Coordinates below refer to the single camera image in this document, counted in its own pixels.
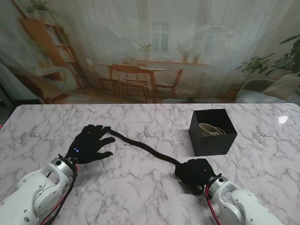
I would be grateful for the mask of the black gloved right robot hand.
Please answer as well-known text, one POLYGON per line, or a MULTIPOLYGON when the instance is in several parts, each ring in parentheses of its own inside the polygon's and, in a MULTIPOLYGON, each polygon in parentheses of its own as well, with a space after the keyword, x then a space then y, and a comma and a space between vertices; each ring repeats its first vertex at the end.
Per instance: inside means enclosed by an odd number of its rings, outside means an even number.
POLYGON ((204 192, 204 186, 216 177, 207 159, 190 159, 176 165, 175 176, 184 183, 195 195, 204 192))

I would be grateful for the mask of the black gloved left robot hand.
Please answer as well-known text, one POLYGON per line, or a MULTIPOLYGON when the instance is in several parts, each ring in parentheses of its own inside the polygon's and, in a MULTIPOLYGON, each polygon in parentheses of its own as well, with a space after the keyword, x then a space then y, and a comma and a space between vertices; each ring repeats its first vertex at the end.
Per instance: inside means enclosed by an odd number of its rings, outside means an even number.
POLYGON ((110 130, 110 127, 102 125, 85 126, 71 143, 65 158, 77 164, 88 164, 112 156, 113 153, 110 151, 99 152, 102 147, 115 142, 113 137, 102 138, 110 130))

